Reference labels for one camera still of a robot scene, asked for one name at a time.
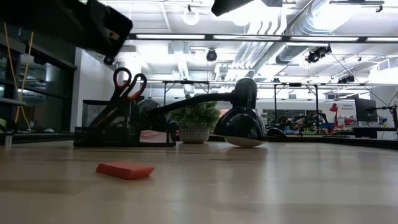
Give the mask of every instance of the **black mesh desk organizer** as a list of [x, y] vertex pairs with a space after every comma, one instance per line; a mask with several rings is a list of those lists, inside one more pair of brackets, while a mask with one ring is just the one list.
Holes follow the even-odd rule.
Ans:
[[82, 127], [75, 128], [75, 147], [174, 147], [176, 125], [167, 124], [164, 142], [140, 142], [139, 125], [131, 122], [134, 104], [124, 105], [123, 110], [104, 129], [89, 128], [93, 120], [106, 108], [108, 101], [83, 100]]

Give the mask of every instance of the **lamp head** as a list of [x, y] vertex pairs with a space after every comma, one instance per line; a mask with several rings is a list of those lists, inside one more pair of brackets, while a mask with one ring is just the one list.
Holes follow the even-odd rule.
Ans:
[[332, 112], [336, 112], [337, 109], [338, 109], [337, 103], [334, 103], [329, 110]]
[[267, 130], [256, 108], [257, 84], [251, 78], [240, 79], [232, 92], [232, 109], [217, 122], [214, 134], [236, 146], [259, 146], [267, 140]]

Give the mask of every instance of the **lamp arm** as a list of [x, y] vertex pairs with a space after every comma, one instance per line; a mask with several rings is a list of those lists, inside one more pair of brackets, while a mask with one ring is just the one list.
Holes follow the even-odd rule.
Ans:
[[158, 108], [154, 108], [149, 111], [150, 114], [166, 114], [170, 111], [183, 108], [186, 106], [192, 106], [198, 103], [210, 102], [210, 101], [231, 101], [232, 93], [210, 93], [204, 95], [194, 96], [192, 98], [181, 100], [175, 103], [171, 103], [169, 105], [161, 106]]

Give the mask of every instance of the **scissors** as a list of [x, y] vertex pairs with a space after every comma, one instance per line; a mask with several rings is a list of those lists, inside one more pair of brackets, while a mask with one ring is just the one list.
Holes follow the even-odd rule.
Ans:
[[[126, 72], [129, 75], [129, 78], [123, 85], [119, 85], [118, 83], [118, 74], [119, 72]], [[134, 76], [134, 79], [131, 83], [131, 72], [127, 68], [118, 68], [113, 73], [113, 83], [114, 83], [114, 92], [109, 101], [109, 105], [94, 119], [94, 121], [90, 124], [91, 128], [103, 129], [107, 125], [109, 125], [122, 111], [126, 109], [124, 105], [127, 103], [131, 103], [134, 100], [138, 99], [142, 92], [144, 91], [147, 85], [147, 78], [144, 74], [138, 73]], [[137, 83], [137, 79], [141, 78], [142, 86], [141, 88], [132, 95], [129, 95], [131, 90]]]

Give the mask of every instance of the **red scissors handle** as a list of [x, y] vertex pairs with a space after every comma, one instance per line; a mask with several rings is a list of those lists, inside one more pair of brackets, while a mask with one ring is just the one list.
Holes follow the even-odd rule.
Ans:
[[[129, 75], [129, 78], [127, 79], [126, 82], [123, 83], [123, 85], [120, 85], [118, 82], [119, 72], [127, 72], [127, 74]], [[116, 69], [113, 73], [113, 83], [114, 83], [115, 89], [124, 90], [127, 86], [130, 85], [131, 77], [132, 77], [131, 72], [127, 68], [122, 67], [122, 68]]]
[[126, 90], [125, 94], [129, 94], [129, 92], [134, 88], [138, 78], [141, 78], [142, 85], [138, 91], [136, 91], [130, 96], [129, 95], [127, 96], [129, 101], [134, 101], [138, 99], [141, 96], [142, 92], [145, 90], [145, 87], [147, 86], [147, 77], [145, 77], [145, 75], [142, 73], [138, 73], [137, 75], [134, 76], [134, 79], [132, 80], [132, 83], [130, 84], [129, 88]]

